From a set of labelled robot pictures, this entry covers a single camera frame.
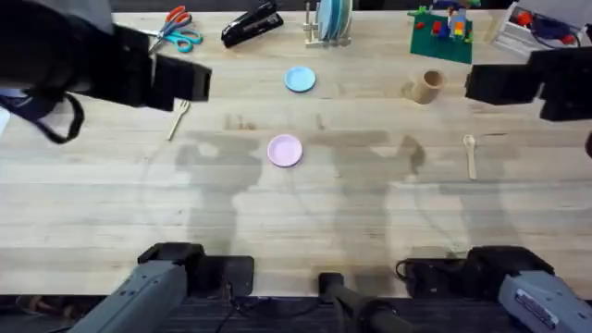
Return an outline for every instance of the blue plate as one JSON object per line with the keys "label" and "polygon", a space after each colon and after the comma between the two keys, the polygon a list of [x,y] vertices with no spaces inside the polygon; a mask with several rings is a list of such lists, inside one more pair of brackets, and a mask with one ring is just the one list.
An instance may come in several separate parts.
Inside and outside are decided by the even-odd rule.
{"label": "blue plate", "polygon": [[333,16],[333,0],[321,0],[318,9],[318,39],[325,40],[328,37]]}
{"label": "blue plate", "polygon": [[316,75],[312,69],[298,66],[288,70],[284,81],[291,91],[304,93],[315,86]]}
{"label": "blue plate", "polygon": [[343,20],[343,6],[347,0],[333,0],[333,17],[331,18],[331,28],[329,33],[330,39],[336,39],[341,28],[341,21]]}

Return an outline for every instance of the dish rack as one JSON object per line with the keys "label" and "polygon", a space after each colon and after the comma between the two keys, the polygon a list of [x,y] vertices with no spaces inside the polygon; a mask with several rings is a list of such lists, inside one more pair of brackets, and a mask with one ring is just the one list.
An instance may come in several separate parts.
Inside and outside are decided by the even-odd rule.
{"label": "dish rack", "polygon": [[343,32],[341,36],[323,41],[319,40],[318,37],[318,8],[320,7],[320,2],[316,3],[316,10],[314,11],[313,22],[310,21],[311,3],[306,2],[304,5],[306,6],[306,21],[303,23],[302,27],[304,29],[304,35],[306,36],[306,39],[304,40],[304,45],[306,45],[306,47],[347,46],[352,42],[352,38],[350,38],[350,29],[352,28],[352,15],[348,17],[348,23],[346,25],[345,32]]}

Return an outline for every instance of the small plate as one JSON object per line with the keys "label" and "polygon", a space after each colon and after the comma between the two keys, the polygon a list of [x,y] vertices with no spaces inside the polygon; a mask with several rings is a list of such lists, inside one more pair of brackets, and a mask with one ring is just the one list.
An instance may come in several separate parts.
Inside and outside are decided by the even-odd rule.
{"label": "small plate", "polygon": [[278,167],[293,167],[302,158],[302,143],[289,134],[280,134],[267,145],[267,157]]}
{"label": "small plate", "polygon": [[331,27],[331,33],[329,36],[331,39],[336,39],[339,36],[341,22],[343,21],[344,17],[343,7],[347,1],[349,0],[333,0],[333,11],[337,14],[334,15],[333,24]]}
{"label": "small plate", "polygon": [[341,8],[343,16],[339,27],[338,37],[343,37],[347,33],[350,28],[350,22],[352,22],[353,0],[341,1],[343,2],[343,7]]}
{"label": "small plate", "polygon": [[333,0],[321,0],[318,8],[318,37],[325,40],[329,34],[333,14]]}
{"label": "small plate", "polygon": [[316,75],[312,69],[297,66],[290,68],[284,77],[286,87],[295,93],[304,93],[315,86]]}

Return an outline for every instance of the scissors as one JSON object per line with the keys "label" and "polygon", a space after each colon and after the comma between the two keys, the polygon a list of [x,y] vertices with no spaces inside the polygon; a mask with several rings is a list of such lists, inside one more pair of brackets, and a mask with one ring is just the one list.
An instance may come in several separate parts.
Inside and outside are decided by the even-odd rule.
{"label": "scissors", "polygon": [[165,18],[165,24],[156,36],[158,41],[148,50],[148,53],[151,54],[171,32],[187,26],[192,20],[193,17],[185,10],[185,6],[178,6],[171,10]]}
{"label": "scissors", "polygon": [[[141,32],[158,37],[160,31],[144,31]],[[165,36],[165,40],[173,43],[177,46],[177,51],[182,53],[190,52],[193,49],[194,44],[202,43],[202,34],[191,30],[191,29],[181,29],[177,31],[170,32],[167,36]]]}

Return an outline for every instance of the green lego baseplate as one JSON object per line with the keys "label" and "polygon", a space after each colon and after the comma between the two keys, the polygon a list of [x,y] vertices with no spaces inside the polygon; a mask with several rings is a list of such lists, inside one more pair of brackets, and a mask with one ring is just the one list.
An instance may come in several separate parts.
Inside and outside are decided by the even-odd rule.
{"label": "green lego baseplate", "polygon": [[[448,18],[438,15],[422,14],[415,17],[411,37],[411,53],[471,64],[473,61],[473,43],[432,36],[432,26],[435,21],[440,21],[442,26],[448,24]],[[424,27],[416,29],[417,23],[420,22],[424,23]],[[473,22],[468,19],[466,20],[466,30],[473,30]]]}

